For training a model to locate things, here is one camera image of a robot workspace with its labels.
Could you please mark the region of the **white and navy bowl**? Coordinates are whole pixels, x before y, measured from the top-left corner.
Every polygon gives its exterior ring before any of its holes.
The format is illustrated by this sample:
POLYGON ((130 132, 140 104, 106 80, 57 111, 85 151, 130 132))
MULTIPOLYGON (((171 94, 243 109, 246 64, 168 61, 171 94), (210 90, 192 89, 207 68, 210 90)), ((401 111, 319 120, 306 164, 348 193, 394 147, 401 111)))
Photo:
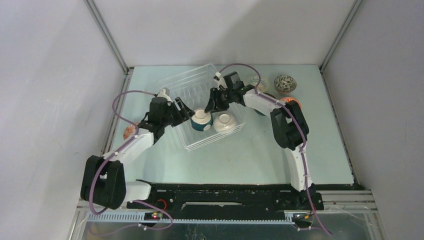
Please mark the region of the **white and navy bowl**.
POLYGON ((213 125, 213 117, 210 112, 205 112, 204 108, 194 110, 194 115, 190 118, 191 128, 198 132, 206 132, 213 125))

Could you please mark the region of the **plain white bowl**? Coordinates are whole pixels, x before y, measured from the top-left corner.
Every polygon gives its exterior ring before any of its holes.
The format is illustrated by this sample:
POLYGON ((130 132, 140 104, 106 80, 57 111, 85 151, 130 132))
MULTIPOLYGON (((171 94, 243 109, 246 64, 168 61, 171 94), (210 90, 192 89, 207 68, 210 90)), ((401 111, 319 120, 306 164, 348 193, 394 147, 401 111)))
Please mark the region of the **plain white bowl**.
POLYGON ((217 133, 224 133, 233 129, 236 125, 236 117, 232 113, 223 112, 214 117, 212 126, 217 133))

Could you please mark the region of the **yellow patterned bowl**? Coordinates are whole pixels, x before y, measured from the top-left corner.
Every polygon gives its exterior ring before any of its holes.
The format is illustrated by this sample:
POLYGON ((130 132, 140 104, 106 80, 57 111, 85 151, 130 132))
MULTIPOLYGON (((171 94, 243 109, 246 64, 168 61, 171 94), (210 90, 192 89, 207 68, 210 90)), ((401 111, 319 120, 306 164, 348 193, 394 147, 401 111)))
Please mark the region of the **yellow patterned bowl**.
POLYGON ((259 78, 258 75, 254 75, 248 78, 247 83, 256 87, 260 92, 267 92, 269 89, 269 81, 266 77, 259 78))

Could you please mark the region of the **blue zigzag orange-inside bowl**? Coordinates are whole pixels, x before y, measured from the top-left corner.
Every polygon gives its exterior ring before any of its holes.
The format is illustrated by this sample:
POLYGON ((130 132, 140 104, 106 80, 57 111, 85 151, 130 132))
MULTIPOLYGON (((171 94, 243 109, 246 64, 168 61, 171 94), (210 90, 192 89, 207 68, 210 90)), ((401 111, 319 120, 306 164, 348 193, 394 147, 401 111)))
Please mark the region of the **blue zigzag orange-inside bowl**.
POLYGON ((122 135, 124 140, 127 140, 131 136, 137 136, 138 135, 138 132, 139 132, 139 130, 138 130, 138 124, 139 123, 140 122, 135 122, 135 124, 129 124, 125 128, 125 130, 123 132, 123 135, 122 135))

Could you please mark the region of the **dark teal bowl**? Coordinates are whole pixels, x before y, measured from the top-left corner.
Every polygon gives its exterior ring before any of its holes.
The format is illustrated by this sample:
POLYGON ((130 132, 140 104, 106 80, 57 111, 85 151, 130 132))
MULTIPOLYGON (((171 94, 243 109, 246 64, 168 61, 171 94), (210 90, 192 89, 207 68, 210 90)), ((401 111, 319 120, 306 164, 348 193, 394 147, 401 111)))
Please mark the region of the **dark teal bowl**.
MULTIPOLYGON (((264 94, 265 95, 267 95, 268 97, 270 97, 270 98, 273 98, 273 99, 275 99, 276 97, 274 96, 274 95, 272 95, 271 93, 268 93, 268 92, 264 92, 264 94)), ((254 109, 254 111, 258 114, 258 115, 260 115, 260 116, 266 116, 265 114, 263 114, 261 111, 259 111, 259 110, 257 110, 257 109, 254 109)))

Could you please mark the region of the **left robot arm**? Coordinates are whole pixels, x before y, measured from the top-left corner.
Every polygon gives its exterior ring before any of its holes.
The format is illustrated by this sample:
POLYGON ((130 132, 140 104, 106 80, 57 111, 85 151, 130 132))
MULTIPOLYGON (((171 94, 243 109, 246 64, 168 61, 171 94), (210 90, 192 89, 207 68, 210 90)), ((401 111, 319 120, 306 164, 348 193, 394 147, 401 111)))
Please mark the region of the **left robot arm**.
POLYGON ((92 155, 86 160, 80 198, 112 210, 134 200, 145 208, 156 206, 158 194, 151 190, 152 185, 141 180, 128 180, 126 171, 163 136, 166 127, 176 127, 194 115, 195 111, 179 97, 174 101, 154 97, 149 111, 121 146, 102 156, 92 155))

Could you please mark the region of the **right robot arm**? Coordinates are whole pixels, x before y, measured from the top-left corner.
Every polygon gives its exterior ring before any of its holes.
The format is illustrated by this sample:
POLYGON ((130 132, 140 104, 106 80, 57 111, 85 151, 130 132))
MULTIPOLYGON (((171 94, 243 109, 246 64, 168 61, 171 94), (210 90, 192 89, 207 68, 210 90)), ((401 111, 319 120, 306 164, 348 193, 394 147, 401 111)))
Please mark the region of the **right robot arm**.
POLYGON ((313 181, 309 175, 306 141, 309 127, 296 101, 282 102, 262 93, 252 85, 244 85, 237 72, 222 75, 216 72, 217 87, 210 90, 205 112, 223 112, 236 103, 254 109, 269 117, 276 143, 288 154, 290 184, 296 190, 291 194, 291 204, 304 209, 311 202, 307 190, 313 181))

